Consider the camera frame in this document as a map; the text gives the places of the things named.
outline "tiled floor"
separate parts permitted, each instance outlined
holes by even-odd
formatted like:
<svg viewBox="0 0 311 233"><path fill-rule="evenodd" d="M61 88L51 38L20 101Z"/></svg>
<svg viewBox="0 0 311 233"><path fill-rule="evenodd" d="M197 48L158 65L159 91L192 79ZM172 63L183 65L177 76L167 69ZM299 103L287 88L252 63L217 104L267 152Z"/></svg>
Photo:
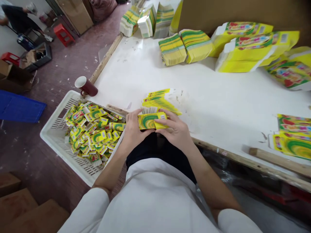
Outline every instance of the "tiled floor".
<svg viewBox="0 0 311 233"><path fill-rule="evenodd" d="M28 187L39 204L54 199L71 212L89 187L40 138L40 131L69 90L76 90L79 76L90 78L99 64L98 51L112 44L119 33L122 15L130 4L119 5L111 16L89 29L76 43L65 48L51 43L52 61L38 69L33 88L25 96L47 104L40 122L26 124L4 121L0 130L0 172L12 172ZM124 182L123 168L117 193Z"/></svg>

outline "blue plastic crate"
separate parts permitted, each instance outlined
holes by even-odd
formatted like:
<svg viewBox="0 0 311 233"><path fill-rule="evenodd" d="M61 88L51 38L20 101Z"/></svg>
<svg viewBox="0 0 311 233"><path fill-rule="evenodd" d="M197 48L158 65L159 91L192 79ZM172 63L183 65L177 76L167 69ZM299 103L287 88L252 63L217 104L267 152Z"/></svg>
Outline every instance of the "blue plastic crate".
<svg viewBox="0 0 311 233"><path fill-rule="evenodd" d="M46 104L0 90L0 119L37 123Z"/></svg>

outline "black pants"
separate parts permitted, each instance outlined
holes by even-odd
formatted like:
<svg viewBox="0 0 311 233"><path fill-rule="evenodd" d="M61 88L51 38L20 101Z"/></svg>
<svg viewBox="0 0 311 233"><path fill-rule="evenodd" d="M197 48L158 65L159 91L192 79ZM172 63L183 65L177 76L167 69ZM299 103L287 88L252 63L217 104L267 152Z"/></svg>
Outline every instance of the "black pants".
<svg viewBox="0 0 311 233"><path fill-rule="evenodd" d="M27 13L23 11L23 8L9 5L2 5L1 7L11 23L12 28L18 34L25 33L30 28L35 31L41 30L41 28L27 16Z"/></svg>
<svg viewBox="0 0 311 233"><path fill-rule="evenodd" d="M139 144L128 155L126 159L127 169L134 163L142 159L159 158L164 162L172 165L188 177L193 183L197 183L189 161L185 154L177 147L173 146L167 139L161 150L157 149L157 136L156 133L151 133L145 140Z"/></svg>

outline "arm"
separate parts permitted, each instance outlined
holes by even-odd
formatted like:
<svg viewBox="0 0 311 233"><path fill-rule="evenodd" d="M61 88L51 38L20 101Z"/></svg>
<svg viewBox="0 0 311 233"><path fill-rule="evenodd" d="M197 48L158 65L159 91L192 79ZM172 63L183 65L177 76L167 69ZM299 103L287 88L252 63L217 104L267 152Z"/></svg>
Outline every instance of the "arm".
<svg viewBox="0 0 311 233"><path fill-rule="evenodd" d="M126 115L126 130L123 132L124 137L117 151L106 165L99 177L95 180L92 188L102 188L109 195L118 182L123 164L130 152L138 146L149 134L154 132L153 129L141 132L138 125L138 113L142 109L137 109Z"/></svg>
<svg viewBox="0 0 311 233"><path fill-rule="evenodd" d="M4 19L0 19L1 26L8 25L8 23L9 23L9 20L7 19L7 17L4 17Z"/></svg>
<svg viewBox="0 0 311 233"><path fill-rule="evenodd" d="M169 119L156 119L155 121L168 125L172 130L169 132L165 129L158 129L156 132L165 136L170 143L180 149L188 158L194 176L215 221L218 220L218 215L223 209L234 209L242 212L242 208L230 190L209 166L193 143L187 124L181 121L174 113L165 109L162 109L162 111L169 116Z"/></svg>

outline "red plastic stool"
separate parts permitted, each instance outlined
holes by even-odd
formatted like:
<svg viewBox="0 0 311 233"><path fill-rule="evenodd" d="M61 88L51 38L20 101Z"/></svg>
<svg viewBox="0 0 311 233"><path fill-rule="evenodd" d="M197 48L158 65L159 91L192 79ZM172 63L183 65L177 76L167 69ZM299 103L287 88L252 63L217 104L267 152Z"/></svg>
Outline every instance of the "red plastic stool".
<svg viewBox="0 0 311 233"><path fill-rule="evenodd" d="M2 54L1 60L6 61L9 64L14 64L16 66L19 66L20 57L12 54L10 52L6 52L6 53Z"/></svg>
<svg viewBox="0 0 311 233"><path fill-rule="evenodd" d="M67 47L69 43L75 42L70 32L62 24L54 27L54 33L65 47Z"/></svg>

